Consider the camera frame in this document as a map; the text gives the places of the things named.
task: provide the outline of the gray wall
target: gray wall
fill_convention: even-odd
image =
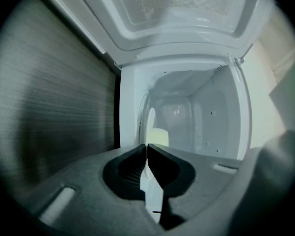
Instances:
[[[0,176],[16,198],[114,148],[115,76],[40,1],[0,32]]]
[[[295,131],[295,63],[270,93],[287,130]]]

